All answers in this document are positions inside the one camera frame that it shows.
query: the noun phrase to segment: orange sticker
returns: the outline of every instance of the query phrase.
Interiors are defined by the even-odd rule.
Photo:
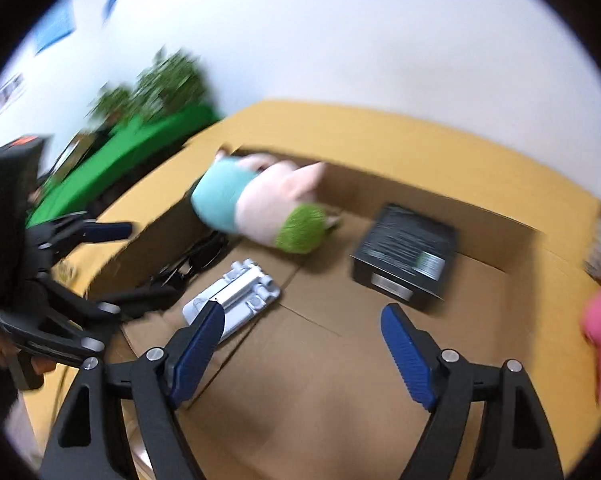
[[[12,146],[21,146],[22,144],[27,144],[31,140],[34,140],[34,139],[37,139],[37,138],[38,137],[36,137],[34,135],[29,135],[29,136],[21,137],[20,139],[16,139],[14,142],[12,142]]]

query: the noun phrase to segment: human hand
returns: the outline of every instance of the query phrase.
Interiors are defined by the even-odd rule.
[[[0,368],[7,368],[7,357],[18,354],[18,351],[8,336],[0,332]],[[45,357],[34,356],[32,357],[32,368],[37,374],[43,375],[54,371],[56,363]]]

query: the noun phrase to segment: white plastic device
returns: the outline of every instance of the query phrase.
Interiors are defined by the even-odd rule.
[[[185,320],[192,324],[205,304],[217,301],[225,311],[224,341],[247,321],[280,296],[280,287],[253,260],[231,264],[229,272],[183,307]]]

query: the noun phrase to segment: green table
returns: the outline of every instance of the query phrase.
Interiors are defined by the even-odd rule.
[[[28,226],[84,210],[120,177],[163,148],[185,141],[218,121],[212,107],[196,105],[164,119],[143,123],[140,117],[118,124],[112,139],[52,189],[34,210]]]

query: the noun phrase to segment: black box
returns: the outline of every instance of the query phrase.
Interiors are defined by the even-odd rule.
[[[442,299],[456,256],[456,229],[404,207],[383,207],[353,254],[352,277],[401,303]]]

